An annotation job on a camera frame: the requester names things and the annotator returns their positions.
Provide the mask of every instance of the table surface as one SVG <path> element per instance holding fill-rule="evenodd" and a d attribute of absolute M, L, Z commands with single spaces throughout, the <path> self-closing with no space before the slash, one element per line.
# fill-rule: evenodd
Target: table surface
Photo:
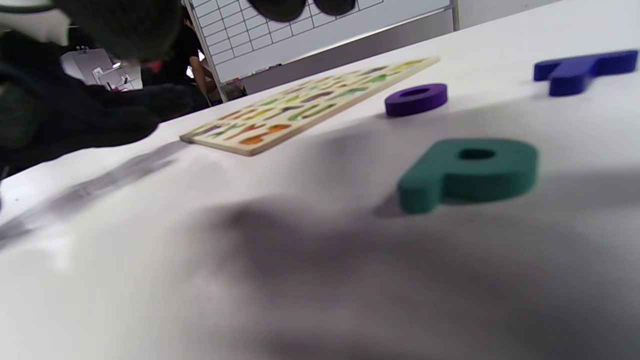
<path fill-rule="evenodd" d="M 217 306 L 234 299 L 232 281 L 215 275 L 219 259 L 190 221 L 205 209 L 274 193 L 336 211 L 384 208 L 400 175 L 444 138 L 529 142 L 540 151 L 540 176 L 526 196 L 441 205 L 428 221 L 465 221 L 469 227 L 452 232 L 473 229 L 479 240 L 497 231 L 526 237 L 532 228 L 559 236 L 553 228 L 634 257 L 640 72 L 598 78 L 585 94 L 552 99 L 547 83 L 532 81 L 532 66 L 638 48 L 639 13 L 636 0 L 564 0 L 332 70 L 442 57 L 253 158 L 178 136 L 290 85 L 162 124 L 138 143 L 79 151 L 7 179 L 0 358 L 258 359 L 222 356 L 232 321 Z M 438 82 L 449 85 L 446 106 L 407 119 L 383 116 L 392 92 Z"/>

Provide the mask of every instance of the whiteboard frame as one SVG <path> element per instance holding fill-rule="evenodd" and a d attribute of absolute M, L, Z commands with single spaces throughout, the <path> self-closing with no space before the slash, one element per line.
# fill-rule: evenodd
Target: whiteboard frame
<path fill-rule="evenodd" d="M 196 33 L 198 34 L 198 39 L 199 39 L 200 43 L 202 44 L 202 49 L 204 50 L 204 56 L 207 58 L 207 62 L 209 63 L 209 67 L 210 67 L 211 73 L 214 76 L 214 81 L 216 82 L 216 86 L 219 89 L 218 91 L 220 92 L 220 98 L 221 98 L 221 100 L 223 102 L 227 102 L 228 101 L 228 97 L 227 97 L 226 94 L 224 94 L 224 91 L 222 91 L 222 86 L 224 86 L 224 85 L 226 85 L 228 83 L 231 83 L 233 81 L 227 81 L 225 83 L 220 81 L 220 77 L 218 76 L 218 73 L 216 71 L 216 66 L 213 63 L 213 57 L 211 56 L 211 52 L 210 52 L 209 48 L 207 47 L 207 43 L 204 41 L 204 36 L 202 34 L 202 27 L 200 26 L 200 21 L 195 16 L 196 14 L 195 14 L 195 7 L 193 6 L 193 0 L 185 0 L 185 2 L 189 4 L 189 6 L 187 6 L 187 9 L 189 11 L 189 16 L 191 16 L 193 24 L 195 25 Z M 443 6 L 443 7 L 439 8 L 439 9 L 435 9 L 432 12 L 430 12 L 429 14 L 423 15 L 423 16 L 429 17 L 429 16 L 432 16 L 434 14 L 437 14 L 437 13 L 440 13 L 440 12 L 446 12 L 446 11 L 449 11 L 449 10 L 451 10 L 451 18 L 452 18 L 451 20 L 452 20 L 453 31 L 458 31 L 458 30 L 460 30 L 460 12 L 459 12 L 458 0 L 449 0 L 449 4 L 448 5 Z M 345 42 L 353 42 L 353 41 L 356 41 L 358 39 L 368 37 L 368 36 L 373 35 L 373 34 L 379 32 L 379 31 L 384 31 L 384 30 L 386 30 L 388 28 L 393 28 L 393 27 L 396 27 L 396 26 L 400 26 L 400 25 L 402 25 L 402 24 L 404 24 L 406 22 L 413 21 L 413 20 L 415 20 L 415 19 L 417 19 L 419 17 L 420 16 L 416 16 L 416 17 L 413 17 L 411 19 L 407 19 L 405 21 L 398 22 L 397 24 L 391 25 L 391 26 L 389 26 L 387 28 L 379 29 L 377 31 L 373 31 L 372 33 L 366 33 L 366 34 L 363 34 L 361 36 L 357 36 L 357 37 L 351 38 L 351 39 L 349 39 L 349 40 L 347 40 Z M 324 48 L 324 49 L 319 49 L 316 52 L 306 54 L 306 55 L 304 55 L 304 56 L 302 56 L 300 58 L 292 59 L 292 60 L 287 61 L 287 62 L 285 62 L 283 64 L 274 64 L 274 65 L 272 65 L 270 67 L 266 67 L 266 68 L 263 68 L 263 69 L 257 69 L 255 71 L 249 73 L 249 74 L 245 74 L 243 76 L 238 77 L 238 79 L 242 80 L 242 79 L 247 78 L 249 76 L 258 74 L 259 72 L 267 71 L 271 67 L 284 65 L 286 63 L 289 63 L 289 62 L 292 62 L 292 61 L 296 61 L 296 60 L 299 60 L 299 59 L 307 57 L 307 56 L 311 56 L 311 55 L 319 53 L 321 51 L 325 51 L 325 50 L 331 49 L 332 47 L 333 46 L 327 47 L 327 48 Z"/>
<path fill-rule="evenodd" d="M 229 101 L 227 97 L 227 93 L 223 88 L 223 83 L 220 81 L 220 77 L 218 76 L 218 72 L 216 71 L 216 66 L 213 64 L 213 57 L 211 56 L 211 52 L 209 51 L 209 47 L 207 47 L 207 43 L 204 41 L 204 37 L 202 36 L 202 27 L 200 27 L 200 21 L 198 21 L 198 17 L 195 15 L 195 9 L 193 6 L 192 0 L 185 0 L 185 5 L 187 8 L 187 12 L 189 12 L 189 16 L 191 17 L 191 23 L 195 26 L 196 35 L 198 35 L 198 41 L 200 41 L 200 45 L 202 46 L 202 51 L 204 52 L 204 57 L 207 59 L 207 63 L 209 63 L 209 70 L 213 75 L 213 81 L 216 83 L 216 87 L 218 88 L 218 92 L 220 93 L 220 99 L 222 102 Z"/>

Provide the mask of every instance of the person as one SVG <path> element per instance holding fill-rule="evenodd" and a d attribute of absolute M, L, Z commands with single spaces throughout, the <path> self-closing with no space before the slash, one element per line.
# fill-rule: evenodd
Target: person
<path fill-rule="evenodd" d="M 198 51 L 202 50 L 202 45 L 184 6 L 182 14 L 183 24 L 178 36 L 164 54 L 156 71 L 150 69 L 143 71 L 142 81 L 144 86 L 173 84 L 187 89 L 193 101 L 191 112 L 196 112 L 211 106 L 208 94 L 216 89 L 216 85 L 214 81 L 206 79 L 206 76 L 212 78 L 212 74 L 200 62 Z M 189 66 L 193 79 L 187 76 Z"/>

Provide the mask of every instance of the green foam letter p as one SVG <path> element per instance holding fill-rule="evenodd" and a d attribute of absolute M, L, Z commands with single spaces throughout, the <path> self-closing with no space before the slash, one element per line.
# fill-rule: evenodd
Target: green foam letter p
<path fill-rule="evenodd" d="M 427 213 L 442 199 L 486 202 L 528 192 L 536 181 L 538 152 L 502 139 L 437 142 L 398 183 L 402 209 Z"/>

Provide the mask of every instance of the whiteboard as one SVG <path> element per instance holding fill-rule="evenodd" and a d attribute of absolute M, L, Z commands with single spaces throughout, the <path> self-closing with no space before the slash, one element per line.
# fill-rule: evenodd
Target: whiteboard
<path fill-rule="evenodd" d="M 222 82 L 450 5 L 450 0 L 358 0 L 354 10 L 334 17 L 309 0 L 296 20 L 274 22 L 259 15 L 247 0 L 192 2 Z"/>

